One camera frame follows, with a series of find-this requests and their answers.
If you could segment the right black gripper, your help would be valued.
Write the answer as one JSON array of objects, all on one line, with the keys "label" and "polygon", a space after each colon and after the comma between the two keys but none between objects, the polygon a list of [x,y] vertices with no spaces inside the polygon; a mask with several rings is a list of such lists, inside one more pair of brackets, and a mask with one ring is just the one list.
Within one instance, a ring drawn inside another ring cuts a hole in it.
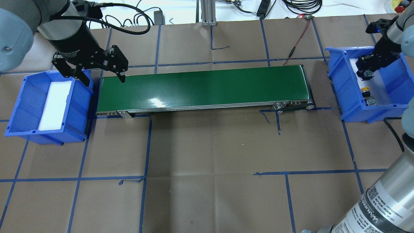
[{"label": "right black gripper", "polygon": [[371,55],[360,56],[356,61],[356,74],[359,78],[366,70],[376,71],[376,68],[385,68],[400,58],[401,45],[387,37],[382,37],[375,45]]}]

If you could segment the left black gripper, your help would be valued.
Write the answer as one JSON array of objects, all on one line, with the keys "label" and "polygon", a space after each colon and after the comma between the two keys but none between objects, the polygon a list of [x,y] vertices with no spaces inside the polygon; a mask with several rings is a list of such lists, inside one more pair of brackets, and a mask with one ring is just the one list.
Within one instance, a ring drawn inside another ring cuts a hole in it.
[{"label": "left black gripper", "polygon": [[79,66],[76,69],[76,78],[85,87],[89,87],[89,69],[100,68],[104,64],[107,71],[115,73],[121,83],[125,83],[125,72],[128,71],[129,62],[117,45],[112,45],[104,52],[93,36],[72,36],[64,40],[52,40],[52,45],[57,50],[55,55],[59,55],[52,59],[52,64],[63,76],[74,76],[74,68],[71,68],[69,63]]}]

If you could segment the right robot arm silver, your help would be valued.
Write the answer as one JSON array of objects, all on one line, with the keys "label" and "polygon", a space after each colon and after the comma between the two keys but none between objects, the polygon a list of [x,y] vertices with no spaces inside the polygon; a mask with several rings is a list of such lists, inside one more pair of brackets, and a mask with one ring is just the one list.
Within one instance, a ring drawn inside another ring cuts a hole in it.
[{"label": "right robot arm silver", "polygon": [[391,20],[371,22],[380,33],[375,46],[328,47],[329,77],[347,122],[387,121],[402,115],[402,155],[368,188],[336,224],[318,233],[413,232],[413,1]]}]

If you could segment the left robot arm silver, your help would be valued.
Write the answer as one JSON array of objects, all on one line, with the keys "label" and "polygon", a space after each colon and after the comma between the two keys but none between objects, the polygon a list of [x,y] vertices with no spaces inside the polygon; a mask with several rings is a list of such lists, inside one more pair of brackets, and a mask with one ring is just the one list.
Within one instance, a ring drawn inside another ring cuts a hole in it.
[{"label": "left robot arm silver", "polygon": [[86,0],[2,0],[1,71],[22,63],[38,31],[56,49],[51,62],[63,77],[88,87],[84,70],[99,68],[124,83],[128,60],[116,45],[102,49],[87,26],[87,21],[102,18],[104,6]]}]

